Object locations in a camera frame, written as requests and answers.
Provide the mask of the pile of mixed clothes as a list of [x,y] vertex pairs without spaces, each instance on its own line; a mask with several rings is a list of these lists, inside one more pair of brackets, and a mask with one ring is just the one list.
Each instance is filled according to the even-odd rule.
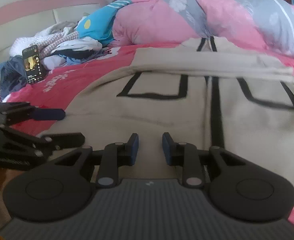
[[91,37],[79,37],[74,22],[54,24],[31,37],[17,38],[9,51],[9,58],[22,57],[23,50],[37,46],[40,61],[47,70],[83,64],[105,57],[110,50]]

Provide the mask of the black smartphone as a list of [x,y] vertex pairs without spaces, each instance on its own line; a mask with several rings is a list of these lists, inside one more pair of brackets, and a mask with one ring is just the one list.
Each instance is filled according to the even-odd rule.
[[37,45],[33,45],[22,51],[24,61],[24,70],[26,73],[27,83],[32,85],[45,79],[46,70],[41,64],[39,57],[39,49]]

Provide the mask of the dark blue jacket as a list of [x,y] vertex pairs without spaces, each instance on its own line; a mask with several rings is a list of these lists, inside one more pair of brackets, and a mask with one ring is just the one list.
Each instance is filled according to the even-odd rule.
[[0,64],[0,97],[6,98],[27,85],[24,61],[21,56],[14,56]]

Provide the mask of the pink white headboard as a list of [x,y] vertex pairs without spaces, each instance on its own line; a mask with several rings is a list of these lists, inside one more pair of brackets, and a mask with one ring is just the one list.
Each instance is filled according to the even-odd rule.
[[0,63],[8,59],[12,43],[53,24],[76,21],[107,5],[106,0],[21,0],[0,8]]

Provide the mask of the blue pillow with stripes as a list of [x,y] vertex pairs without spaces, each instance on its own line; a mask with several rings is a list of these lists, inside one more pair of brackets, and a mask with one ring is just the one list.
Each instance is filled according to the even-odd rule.
[[79,38],[91,37],[103,47],[107,46],[114,40],[112,27],[117,12],[132,3],[131,0],[117,0],[88,15],[76,27]]

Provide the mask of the pink grey floral duvet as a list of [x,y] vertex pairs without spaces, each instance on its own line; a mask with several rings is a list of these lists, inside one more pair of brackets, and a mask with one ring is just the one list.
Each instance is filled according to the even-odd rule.
[[116,13],[114,44],[224,37],[294,58],[294,5],[284,0],[130,0]]

